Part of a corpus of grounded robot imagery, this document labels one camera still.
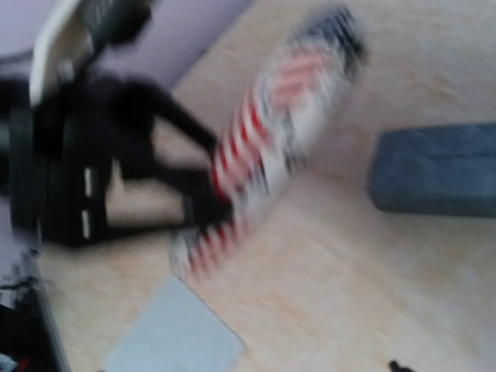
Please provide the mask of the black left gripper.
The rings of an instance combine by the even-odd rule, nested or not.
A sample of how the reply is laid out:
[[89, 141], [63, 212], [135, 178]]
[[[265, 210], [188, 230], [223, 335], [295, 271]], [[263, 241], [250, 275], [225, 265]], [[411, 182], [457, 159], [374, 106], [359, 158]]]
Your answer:
[[[99, 140], [90, 121], [101, 109]], [[162, 178], [116, 170], [110, 183], [110, 154], [156, 157], [156, 118], [213, 155], [213, 131], [151, 81], [101, 79], [100, 96], [69, 90], [35, 108], [25, 89], [9, 89], [7, 197], [14, 231], [81, 247], [130, 232], [202, 229], [228, 217], [232, 204], [215, 193], [206, 170], [174, 170]]]

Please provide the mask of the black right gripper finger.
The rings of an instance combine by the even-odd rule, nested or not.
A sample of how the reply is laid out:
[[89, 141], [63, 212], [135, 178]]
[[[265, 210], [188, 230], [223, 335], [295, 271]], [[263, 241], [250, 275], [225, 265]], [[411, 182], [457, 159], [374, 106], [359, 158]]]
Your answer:
[[388, 367], [390, 369], [390, 372], [415, 372], [412, 368], [401, 365], [396, 360], [390, 361]]

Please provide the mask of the american flag glasses case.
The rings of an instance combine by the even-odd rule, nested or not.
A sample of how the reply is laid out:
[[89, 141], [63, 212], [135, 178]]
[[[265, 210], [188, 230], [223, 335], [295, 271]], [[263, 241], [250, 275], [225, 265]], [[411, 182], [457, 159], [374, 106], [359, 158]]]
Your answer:
[[363, 27], [342, 2], [314, 8], [277, 45], [212, 159], [213, 189], [232, 209], [174, 237], [169, 259], [176, 277], [218, 267], [262, 223], [325, 127], [340, 117], [366, 60]]

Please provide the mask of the blue-green leather glasses case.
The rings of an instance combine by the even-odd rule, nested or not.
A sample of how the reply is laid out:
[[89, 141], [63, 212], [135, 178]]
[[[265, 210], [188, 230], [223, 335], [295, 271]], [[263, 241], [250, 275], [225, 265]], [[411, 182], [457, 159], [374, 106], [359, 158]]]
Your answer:
[[367, 191], [384, 212], [493, 218], [495, 124], [383, 132], [374, 147]]

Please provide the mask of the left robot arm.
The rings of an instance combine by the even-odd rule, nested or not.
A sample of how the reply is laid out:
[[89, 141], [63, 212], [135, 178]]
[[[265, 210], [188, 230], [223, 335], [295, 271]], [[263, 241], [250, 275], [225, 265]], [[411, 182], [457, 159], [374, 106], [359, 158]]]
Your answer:
[[[161, 87], [104, 76], [64, 84], [38, 105], [25, 80], [1, 81], [1, 193], [16, 230], [43, 243], [89, 246], [141, 234], [204, 230], [233, 213], [203, 167], [157, 159], [153, 121], [167, 120], [207, 154], [216, 136]], [[184, 198], [185, 217], [139, 226], [112, 226], [106, 209], [112, 165], [124, 180], [154, 179]]]

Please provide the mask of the left blue cleaning cloth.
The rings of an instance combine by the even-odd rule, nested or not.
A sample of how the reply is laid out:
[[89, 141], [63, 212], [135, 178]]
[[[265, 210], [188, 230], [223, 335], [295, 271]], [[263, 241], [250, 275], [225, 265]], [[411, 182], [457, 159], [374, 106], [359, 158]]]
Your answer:
[[106, 358], [104, 371], [231, 371], [243, 341], [183, 282], [171, 277]]

